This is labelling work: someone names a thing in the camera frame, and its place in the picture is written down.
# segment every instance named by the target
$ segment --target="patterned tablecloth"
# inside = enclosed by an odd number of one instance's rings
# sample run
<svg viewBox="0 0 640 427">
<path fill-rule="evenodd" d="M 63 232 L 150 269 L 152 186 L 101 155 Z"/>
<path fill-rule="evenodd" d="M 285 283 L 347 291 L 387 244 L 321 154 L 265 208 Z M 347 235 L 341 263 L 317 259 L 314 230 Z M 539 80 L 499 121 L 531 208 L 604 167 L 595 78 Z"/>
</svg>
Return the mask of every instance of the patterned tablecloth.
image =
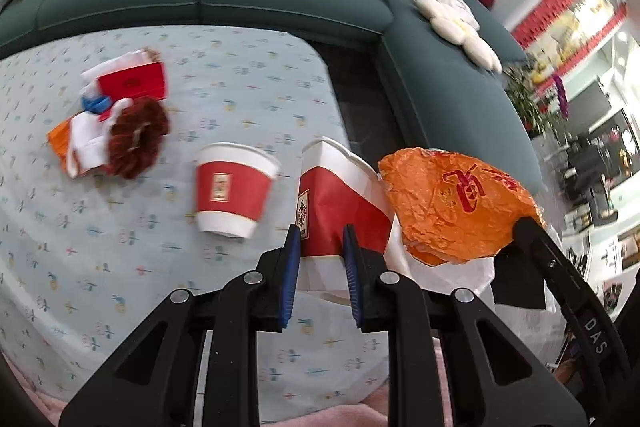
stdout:
<svg viewBox="0 0 640 427">
<path fill-rule="evenodd" d="M 172 128 L 158 164 L 132 182 L 69 179 L 46 133 L 79 110 L 81 71 L 142 46 L 161 52 L 168 81 Z M 302 146 L 322 135 L 348 144 L 324 63 L 281 32 L 150 26 L 78 36 L 2 60 L 0 86 L 0 346 L 36 388 L 62 399 L 171 290 L 219 289 L 280 247 Z M 217 141 L 282 164 L 247 241 L 194 224 L 193 158 Z M 386 335 L 360 333 L 350 309 L 298 293 L 289 328 L 258 339 L 263 422 L 360 401 L 385 379 L 386 352 Z"/>
</svg>

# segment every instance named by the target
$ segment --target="red and white cup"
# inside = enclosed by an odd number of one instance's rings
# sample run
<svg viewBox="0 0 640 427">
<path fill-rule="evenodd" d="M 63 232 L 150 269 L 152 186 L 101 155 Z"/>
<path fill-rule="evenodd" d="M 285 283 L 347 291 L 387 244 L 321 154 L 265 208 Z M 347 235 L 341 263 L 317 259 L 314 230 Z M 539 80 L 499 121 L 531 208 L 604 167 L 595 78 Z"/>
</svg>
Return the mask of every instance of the red and white cup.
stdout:
<svg viewBox="0 0 640 427">
<path fill-rule="evenodd" d="M 219 142 L 201 149 L 196 162 L 198 228 L 251 237 L 280 171 L 278 160 L 248 145 Z"/>
<path fill-rule="evenodd" d="M 342 230 L 355 228 L 358 243 L 384 252 L 394 211 L 383 182 L 361 158 L 322 137 L 302 150 L 296 224 L 302 236 L 298 288 L 348 296 Z"/>
</svg>

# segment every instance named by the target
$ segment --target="crumpled paper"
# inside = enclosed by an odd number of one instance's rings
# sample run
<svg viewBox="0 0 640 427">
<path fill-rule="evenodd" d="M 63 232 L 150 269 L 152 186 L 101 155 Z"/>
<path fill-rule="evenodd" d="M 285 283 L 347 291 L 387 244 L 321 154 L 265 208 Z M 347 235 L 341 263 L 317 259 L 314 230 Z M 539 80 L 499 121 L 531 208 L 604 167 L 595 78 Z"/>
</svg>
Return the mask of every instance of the crumpled paper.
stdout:
<svg viewBox="0 0 640 427">
<path fill-rule="evenodd" d="M 524 216 L 543 225 L 531 195 L 510 175 L 476 158 L 421 148 L 378 163 L 402 242 L 430 266 L 490 257 L 512 241 Z"/>
</svg>

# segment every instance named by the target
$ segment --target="brown scrunchie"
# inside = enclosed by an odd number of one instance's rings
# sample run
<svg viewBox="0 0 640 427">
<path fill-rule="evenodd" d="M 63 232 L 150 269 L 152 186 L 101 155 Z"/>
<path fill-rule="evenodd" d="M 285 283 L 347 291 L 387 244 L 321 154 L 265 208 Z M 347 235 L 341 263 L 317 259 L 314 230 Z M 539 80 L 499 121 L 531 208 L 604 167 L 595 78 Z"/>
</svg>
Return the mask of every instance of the brown scrunchie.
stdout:
<svg viewBox="0 0 640 427">
<path fill-rule="evenodd" d="M 162 136 L 169 121 L 158 100 L 144 96 L 124 109 L 111 128 L 109 168 L 112 174 L 132 180 L 158 159 Z"/>
</svg>

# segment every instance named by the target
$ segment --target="green sofa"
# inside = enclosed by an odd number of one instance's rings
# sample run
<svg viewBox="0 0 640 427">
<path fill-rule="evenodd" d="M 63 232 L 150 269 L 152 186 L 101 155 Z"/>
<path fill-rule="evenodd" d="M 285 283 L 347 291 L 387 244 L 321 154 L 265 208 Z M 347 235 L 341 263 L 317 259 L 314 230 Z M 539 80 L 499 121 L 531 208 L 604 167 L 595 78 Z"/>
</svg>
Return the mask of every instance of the green sofa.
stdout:
<svg viewBox="0 0 640 427">
<path fill-rule="evenodd" d="M 522 60 L 491 14 L 465 1 L 503 64 Z M 0 14 L 0 58 L 82 33 L 165 24 L 272 28 L 366 50 L 409 144 L 476 156 L 533 194 L 542 187 L 534 150 L 499 81 L 435 35 L 410 0 L 14 0 Z"/>
</svg>

